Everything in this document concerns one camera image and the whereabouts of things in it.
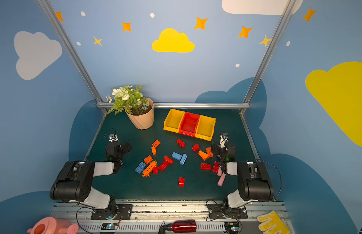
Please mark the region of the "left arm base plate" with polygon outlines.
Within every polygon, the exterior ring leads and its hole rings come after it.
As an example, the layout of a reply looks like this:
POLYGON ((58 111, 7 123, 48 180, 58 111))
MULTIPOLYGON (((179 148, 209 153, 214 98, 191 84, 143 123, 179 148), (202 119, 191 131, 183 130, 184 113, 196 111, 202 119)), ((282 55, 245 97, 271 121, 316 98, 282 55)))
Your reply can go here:
POLYGON ((106 209, 94 209, 91 220, 129 220, 132 209, 132 204, 116 204, 106 209))

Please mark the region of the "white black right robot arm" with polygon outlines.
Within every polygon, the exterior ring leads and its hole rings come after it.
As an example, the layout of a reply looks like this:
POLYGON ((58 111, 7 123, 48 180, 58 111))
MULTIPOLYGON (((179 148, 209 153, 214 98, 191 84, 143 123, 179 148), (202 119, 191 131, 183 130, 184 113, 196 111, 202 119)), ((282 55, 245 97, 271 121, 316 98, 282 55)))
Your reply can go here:
POLYGON ((274 188, 264 162, 236 161, 235 147, 225 143, 212 143, 211 152, 220 157, 218 186, 227 175, 237 177, 237 189, 223 200, 222 208, 241 209, 251 202, 267 202, 275 198, 274 188))

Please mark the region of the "long red lego brick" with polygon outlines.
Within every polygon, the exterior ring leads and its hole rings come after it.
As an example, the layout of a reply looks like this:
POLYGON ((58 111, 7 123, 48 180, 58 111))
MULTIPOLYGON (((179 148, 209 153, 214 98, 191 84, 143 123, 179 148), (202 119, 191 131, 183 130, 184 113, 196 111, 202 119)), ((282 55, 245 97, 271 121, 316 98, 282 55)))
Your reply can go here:
POLYGON ((160 171, 164 171, 170 164, 173 164, 174 161, 168 156, 164 156, 164 162, 159 166, 160 171))

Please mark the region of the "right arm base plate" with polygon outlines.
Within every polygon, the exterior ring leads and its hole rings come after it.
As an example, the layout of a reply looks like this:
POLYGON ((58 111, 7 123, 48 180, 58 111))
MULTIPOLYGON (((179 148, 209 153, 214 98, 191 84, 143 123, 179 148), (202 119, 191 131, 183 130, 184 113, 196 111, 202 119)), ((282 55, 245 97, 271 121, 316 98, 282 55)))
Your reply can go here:
POLYGON ((208 209, 208 217, 206 220, 220 220, 220 219, 247 219, 248 214, 245 207, 243 208, 230 208, 222 203, 210 203, 206 205, 208 209))

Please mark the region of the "orange slope lego brick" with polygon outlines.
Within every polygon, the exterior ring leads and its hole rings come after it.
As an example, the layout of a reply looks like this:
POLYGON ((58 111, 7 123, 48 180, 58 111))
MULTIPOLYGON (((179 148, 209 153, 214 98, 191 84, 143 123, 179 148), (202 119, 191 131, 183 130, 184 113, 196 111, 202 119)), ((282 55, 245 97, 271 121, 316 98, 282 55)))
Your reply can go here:
POLYGON ((205 153, 205 152, 203 152, 203 151, 201 151, 201 150, 198 152, 198 155, 199 155, 204 161, 206 161, 207 159, 210 158, 210 155, 209 155, 209 154, 207 154, 207 153, 205 153))

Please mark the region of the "red lego brick front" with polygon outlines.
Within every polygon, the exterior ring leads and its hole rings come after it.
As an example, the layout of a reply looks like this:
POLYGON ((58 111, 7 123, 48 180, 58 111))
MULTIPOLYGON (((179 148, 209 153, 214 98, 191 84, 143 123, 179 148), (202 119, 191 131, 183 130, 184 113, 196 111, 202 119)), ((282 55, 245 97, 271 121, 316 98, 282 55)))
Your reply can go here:
POLYGON ((179 178, 178 185, 179 185, 179 187, 184 187, 185 186, 185 178, 184 177, 179 178))

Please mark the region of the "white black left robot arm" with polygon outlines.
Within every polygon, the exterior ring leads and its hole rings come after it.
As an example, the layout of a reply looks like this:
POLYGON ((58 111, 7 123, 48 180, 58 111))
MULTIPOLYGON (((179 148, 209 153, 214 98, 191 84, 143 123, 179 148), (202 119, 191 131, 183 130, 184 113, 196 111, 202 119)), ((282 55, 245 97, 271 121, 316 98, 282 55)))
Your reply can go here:
POLYGON ((66 162, 52 185, 50 198, 115 213, 117 210, 115 199, 93 188, 93 178, 116 174, 123 164, 122 156, 131 150, 129 141, 124 144, 112 141, 106 147, 106 161, 66 162))

